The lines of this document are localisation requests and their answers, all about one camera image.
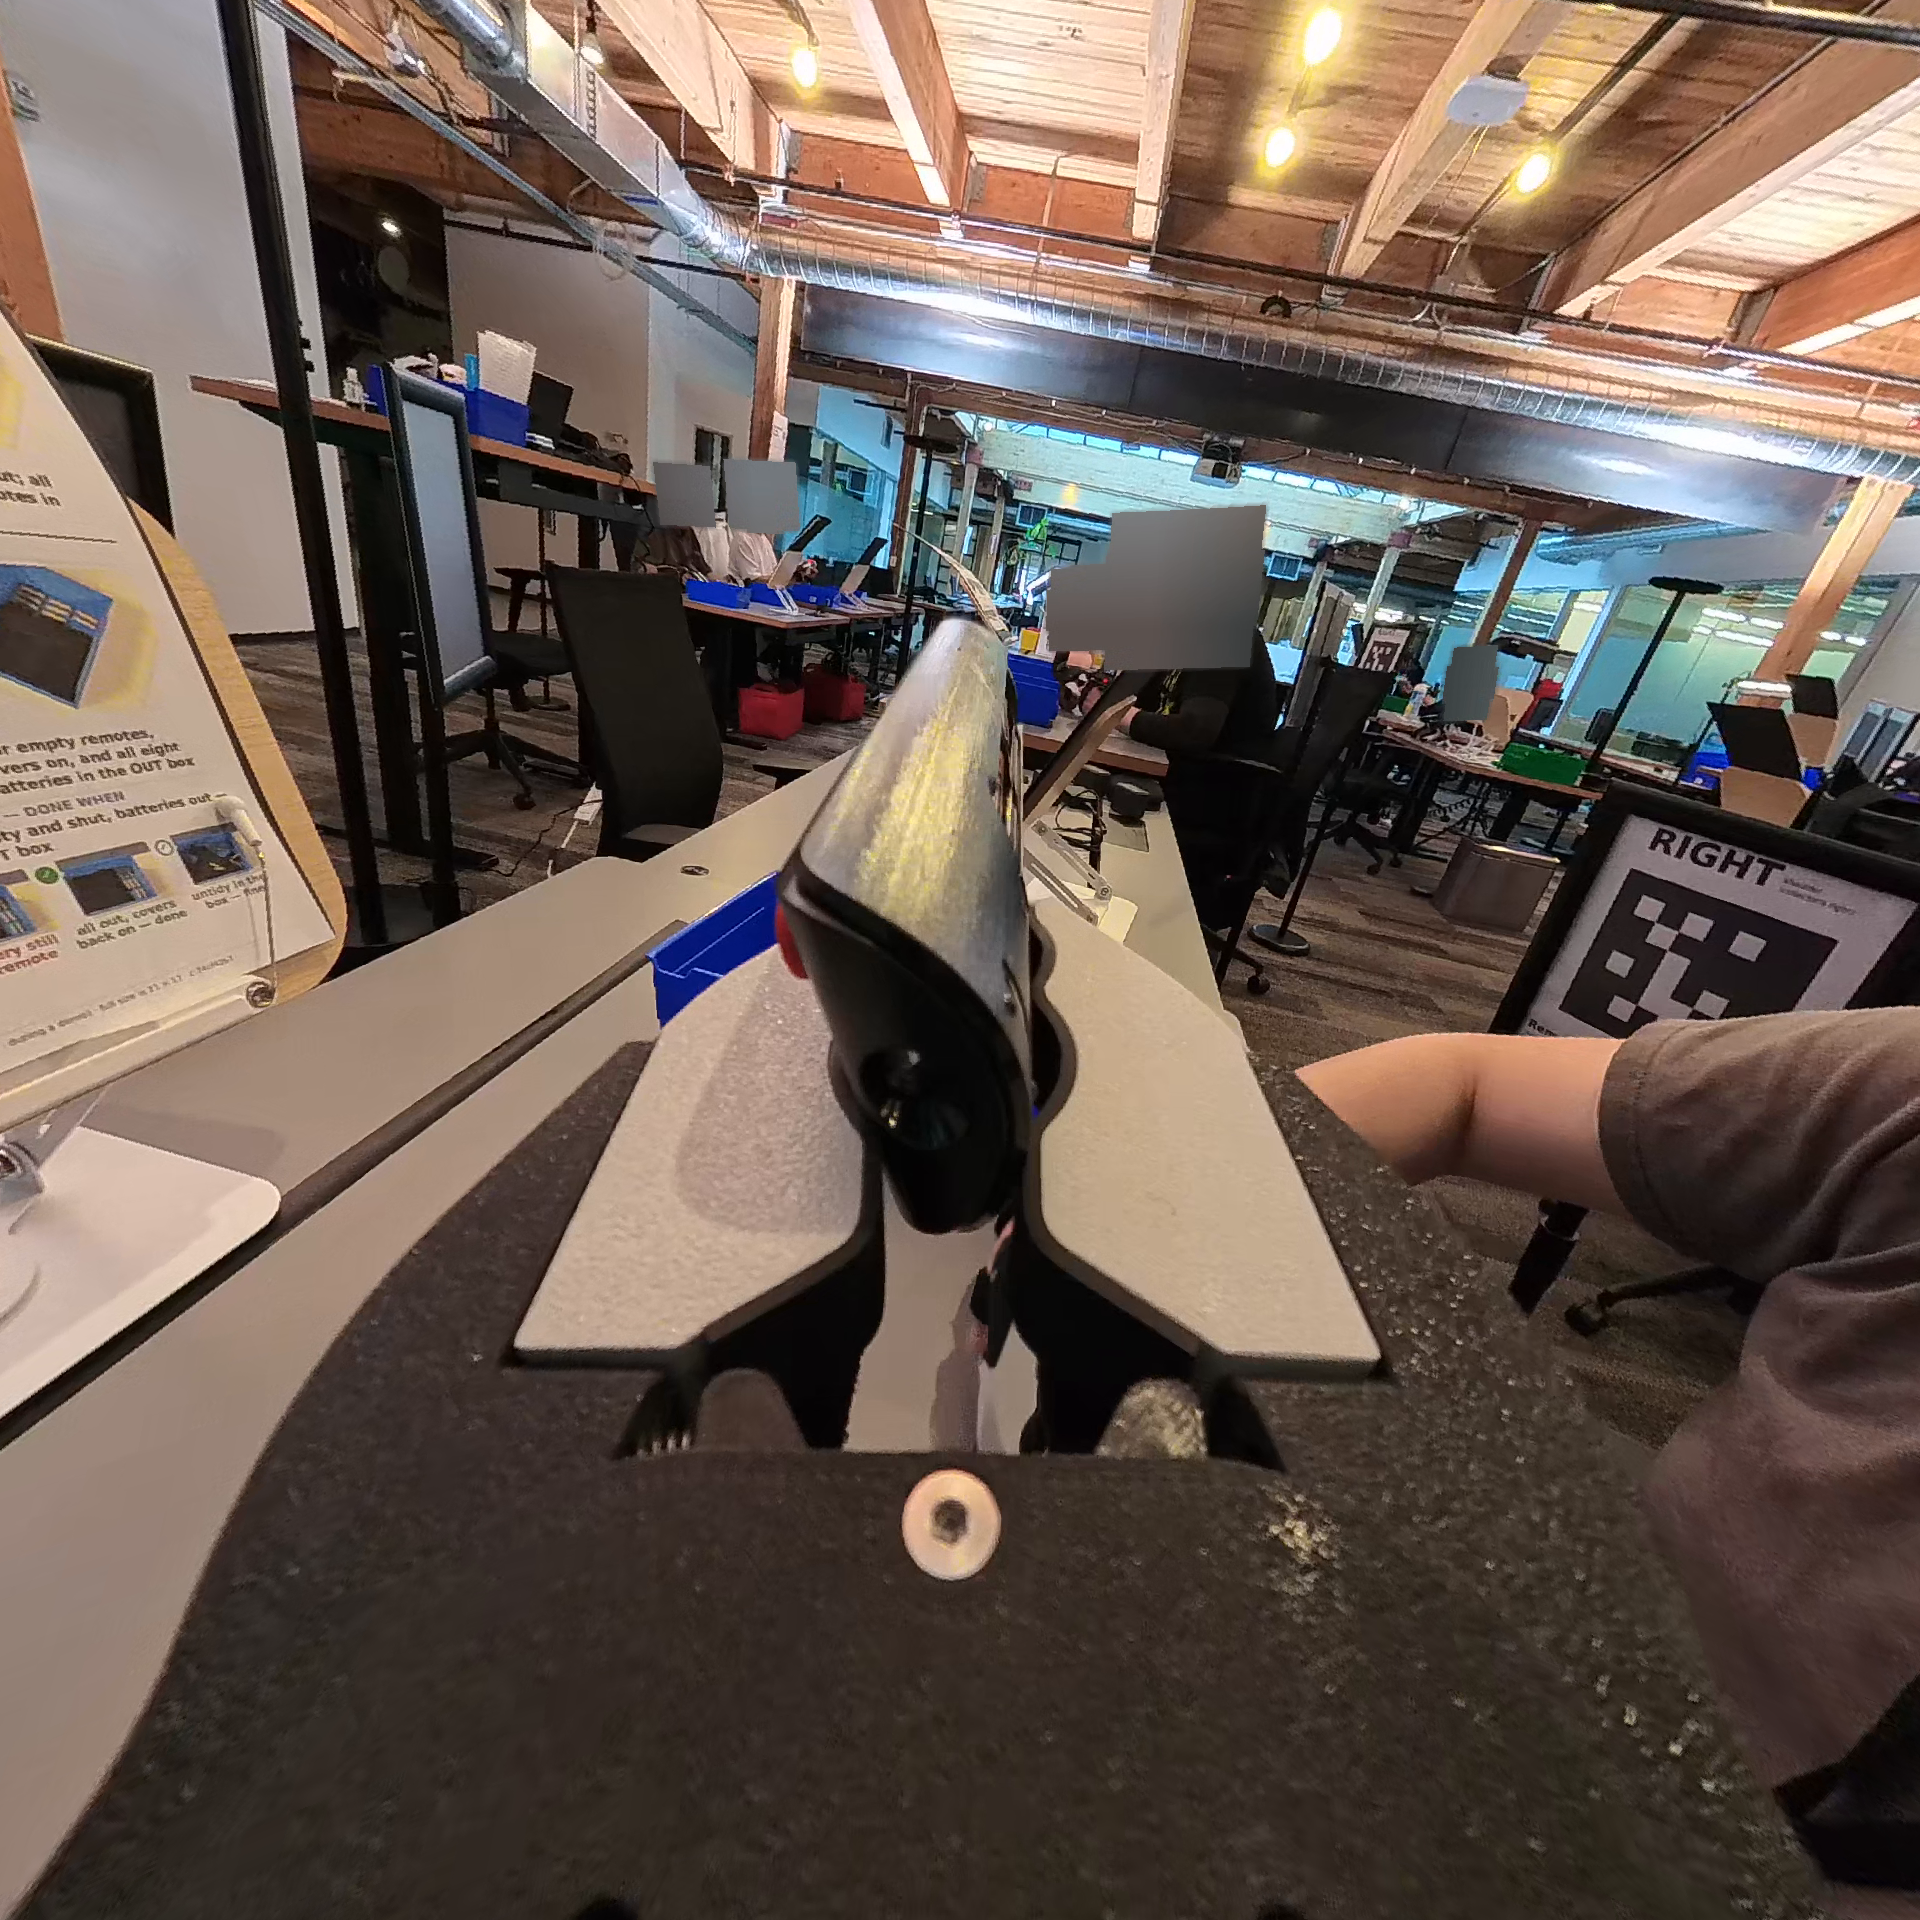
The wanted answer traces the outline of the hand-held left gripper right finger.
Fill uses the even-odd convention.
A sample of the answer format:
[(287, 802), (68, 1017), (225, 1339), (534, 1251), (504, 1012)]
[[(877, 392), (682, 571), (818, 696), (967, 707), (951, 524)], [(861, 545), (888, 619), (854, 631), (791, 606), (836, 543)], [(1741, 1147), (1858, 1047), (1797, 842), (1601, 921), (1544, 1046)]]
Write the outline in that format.
[(1006, 1290), (1037, 1364), (1022, 1451), (1097, 1449), (1145, 1379), (1358, 1383), (1382, 1362), (1244, 1038), (1066, 906), (1031, 908), (1034, 1041), (1058, 1071)]

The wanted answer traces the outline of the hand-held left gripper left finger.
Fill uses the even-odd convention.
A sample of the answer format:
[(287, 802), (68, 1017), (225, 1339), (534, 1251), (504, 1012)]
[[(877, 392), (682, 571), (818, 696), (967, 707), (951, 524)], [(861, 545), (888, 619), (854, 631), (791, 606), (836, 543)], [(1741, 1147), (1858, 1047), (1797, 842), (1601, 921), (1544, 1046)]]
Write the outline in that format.
[(665, 1023), (518, 1322), (518, 1362), (654, 1370), (689, 1393), (754, 1370), (813, 1449), (846, 1444), (880, 1326), (881, 1198), (829, 1046), (774, 954)]

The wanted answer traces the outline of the black remote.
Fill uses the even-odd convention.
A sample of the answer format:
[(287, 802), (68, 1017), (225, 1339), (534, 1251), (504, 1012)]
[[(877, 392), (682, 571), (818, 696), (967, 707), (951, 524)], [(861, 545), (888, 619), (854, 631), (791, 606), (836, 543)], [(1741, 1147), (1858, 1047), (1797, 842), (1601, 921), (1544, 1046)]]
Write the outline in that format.
[(953, 618), (924, 646), (780, 875), (777, 939), (820, 1004), (826, 1084), (924, 1234), (1022, 1208), (1071, 1081), (1054, 958), (1029, 916), (1006, 647)]

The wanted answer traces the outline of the blue plastic bin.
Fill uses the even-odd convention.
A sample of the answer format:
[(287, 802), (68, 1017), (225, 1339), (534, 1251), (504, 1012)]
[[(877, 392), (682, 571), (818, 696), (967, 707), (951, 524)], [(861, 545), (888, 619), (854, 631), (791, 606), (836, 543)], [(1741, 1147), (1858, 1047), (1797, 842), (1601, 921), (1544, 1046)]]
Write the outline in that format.
[(649, 948), (660, 1027), (713, 983), (777, 947), (777, 888), (780, 878), (766, 875)]

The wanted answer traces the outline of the black office chair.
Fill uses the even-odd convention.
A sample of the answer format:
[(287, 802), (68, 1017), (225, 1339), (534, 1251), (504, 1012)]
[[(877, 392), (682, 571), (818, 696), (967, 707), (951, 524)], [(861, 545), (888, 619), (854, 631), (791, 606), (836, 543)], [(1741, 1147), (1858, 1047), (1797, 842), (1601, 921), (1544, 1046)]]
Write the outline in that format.
[(681, 580), (560, 566), (543, 576), (602, 795), (597, 851), (644, 863), (713, 823), (727, 777)]
[(1358, 740), (1389, 673), (1318, 658), (1284, 689), (1264, 639), (1241, 667), (1167, 673), (1134, 712), (1132, 740), (1167, 758), (1164, 798), (1215, 982), (1258, 963), (1239, 948), (1258, 891), (1280, 891), (1304, 858), (1312, 798)]

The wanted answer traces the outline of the silver trash can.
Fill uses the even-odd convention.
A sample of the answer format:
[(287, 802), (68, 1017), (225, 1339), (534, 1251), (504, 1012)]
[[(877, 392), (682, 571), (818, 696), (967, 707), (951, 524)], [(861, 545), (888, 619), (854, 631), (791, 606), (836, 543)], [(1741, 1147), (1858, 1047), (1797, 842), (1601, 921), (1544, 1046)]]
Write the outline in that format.
[(1522, 936), (1543, 911), (1560, 874), (1553, 855), (1489, 839), (1463, 839), (1431, 889), (1433, 911), (1449, 924)]

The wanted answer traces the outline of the black framed marker sign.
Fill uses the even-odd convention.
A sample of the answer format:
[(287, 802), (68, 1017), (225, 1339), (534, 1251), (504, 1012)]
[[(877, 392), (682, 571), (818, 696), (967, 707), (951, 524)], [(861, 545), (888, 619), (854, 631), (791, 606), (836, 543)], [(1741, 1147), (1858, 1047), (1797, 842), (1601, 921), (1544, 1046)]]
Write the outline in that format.
[(1492, 1016), (1497, 1035), (1914, 1007), (1909, 860), (1644, 785), (1601, 790)]

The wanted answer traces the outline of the person's grey shirt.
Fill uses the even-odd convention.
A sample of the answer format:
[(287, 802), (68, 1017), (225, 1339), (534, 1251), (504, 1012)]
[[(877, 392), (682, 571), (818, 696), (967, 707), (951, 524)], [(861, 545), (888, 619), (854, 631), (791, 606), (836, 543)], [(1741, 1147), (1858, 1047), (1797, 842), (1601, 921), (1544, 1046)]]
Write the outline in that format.
[(1644, 1232), (1760, 1292), (1646, 1502), (1757, 1777), (1834, 1786), (1917, 1667), (1914, 1010), (1646, 1027), (1598, 1127)]

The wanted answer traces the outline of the black display panel stand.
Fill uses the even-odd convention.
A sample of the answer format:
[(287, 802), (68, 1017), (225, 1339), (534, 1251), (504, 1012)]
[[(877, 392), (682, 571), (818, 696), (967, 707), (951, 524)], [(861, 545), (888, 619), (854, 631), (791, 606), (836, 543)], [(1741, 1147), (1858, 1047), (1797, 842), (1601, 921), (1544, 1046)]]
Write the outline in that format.
[(426, 839), (423, 891), (434, 926), (442, 928), (463, 912), (448, 769), (473, 755), (497, 755), (473, 460), (463, 399), (455, 388), (384, 363), (380, 392), (410, 598), (399, 647), (415, 673)]

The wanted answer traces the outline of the instruction sheet on stand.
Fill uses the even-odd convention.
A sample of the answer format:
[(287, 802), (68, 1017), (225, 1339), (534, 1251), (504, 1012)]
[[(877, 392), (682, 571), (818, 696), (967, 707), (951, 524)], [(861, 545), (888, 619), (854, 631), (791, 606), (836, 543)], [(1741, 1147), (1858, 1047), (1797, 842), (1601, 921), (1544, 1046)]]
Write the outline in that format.
[(262, 1234), (280, 1190), (90, 1118), (319, 983), (344, 902), (218, 619), (32, 342), (1, 370), (1, 1410)]

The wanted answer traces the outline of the black pole stand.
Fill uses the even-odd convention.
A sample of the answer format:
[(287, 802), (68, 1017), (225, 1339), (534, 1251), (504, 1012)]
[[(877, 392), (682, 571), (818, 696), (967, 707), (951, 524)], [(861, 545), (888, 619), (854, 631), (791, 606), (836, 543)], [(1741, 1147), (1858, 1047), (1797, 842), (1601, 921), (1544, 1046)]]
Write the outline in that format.
[(344, 612), (329, 536), (319, 440), (304, 363), (290, 233), (280, 204), (268, 90), (257, 58), (256, 12), (250, 2), (218, 2), (215, 14), (223, 44), (231, 122), (247, 196), (261, 308), (269, 338), (278, 431), (295, 500), (295, 528), (318, 646), (327, 736), (350, 863), (350, 915), (341, 968), (354, 969), (380, 958), (390, 947), (390, 926), (377, 872), (367, 776), (351, 696)]

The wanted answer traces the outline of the wooden background desk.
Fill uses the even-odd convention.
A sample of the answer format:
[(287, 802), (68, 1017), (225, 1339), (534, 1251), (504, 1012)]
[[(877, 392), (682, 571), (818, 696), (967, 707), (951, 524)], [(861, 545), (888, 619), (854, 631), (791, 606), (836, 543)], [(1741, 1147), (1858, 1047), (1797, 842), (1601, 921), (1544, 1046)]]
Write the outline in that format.
[[(188, 380), (188, 386), (194, 394), (234, 403), (242, 410), (250, 411), (250, 417), (280, 426), (280, 403), (274, 385), (245, 377), (192, 376)], [(336, 449), (344, 449), (350, 438), (390, 432), (390, 424), (384, 415), (367, 407), (356, 410), (342, 400), (311, 400), (311, 411), (318, 424), (319, 441)], [(502, 465), (517, 465), (533, 472), (564, 476), (568, 482), (612, 487), (617, 497), (625, 499), (650, 499), (655, 495), (655, 489), (649, 482), (638, 481), (628, 474), (617, 474), (612, 468), (576, 463), (558, 454), (517, 446), (497, 440), (485, 440), (476, 434), (469, 434), (469, 441), (470, 454), (477, 457), (488, 457)]]

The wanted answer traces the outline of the black floor sign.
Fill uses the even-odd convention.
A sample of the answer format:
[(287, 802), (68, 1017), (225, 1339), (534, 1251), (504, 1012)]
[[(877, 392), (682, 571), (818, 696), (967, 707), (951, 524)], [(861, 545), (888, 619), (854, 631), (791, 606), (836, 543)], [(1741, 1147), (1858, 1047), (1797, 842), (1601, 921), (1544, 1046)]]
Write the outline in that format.
[(114, 486), (167, 534), (173, 534), (176, 518), (153, 372), (53, 338), (30, 337), (30, 344)]

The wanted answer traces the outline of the silver air duct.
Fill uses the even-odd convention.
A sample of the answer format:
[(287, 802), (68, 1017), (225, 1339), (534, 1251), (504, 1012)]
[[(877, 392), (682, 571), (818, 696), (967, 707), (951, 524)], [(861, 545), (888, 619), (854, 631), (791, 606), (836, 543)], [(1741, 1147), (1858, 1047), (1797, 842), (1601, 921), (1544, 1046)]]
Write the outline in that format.
[(921, 305), (976, 324), (1054, 329), (1138, 351), (1182, 353), (1231, 369), (1325, 377), (1474, 411), (1596, 431), (1749, 463), (1912, 486), (1914, 454), (1841, 443), (1775, 424), (1681, 411), (1639, 396), (1576, 392), (1497, 372), (1450, 353), (1389, 353), (1298, 320), (1261, 318), (1233, 290), (1201, 281), (1097, 270), (1070, 256), (951, 248), (938, 235), (742, 224), (708, 204), (660, 136), (526, 6), (423, 6), (462, 49), (465, 70), (590, 180), (654, 220), (713, 265), (836, 296)]

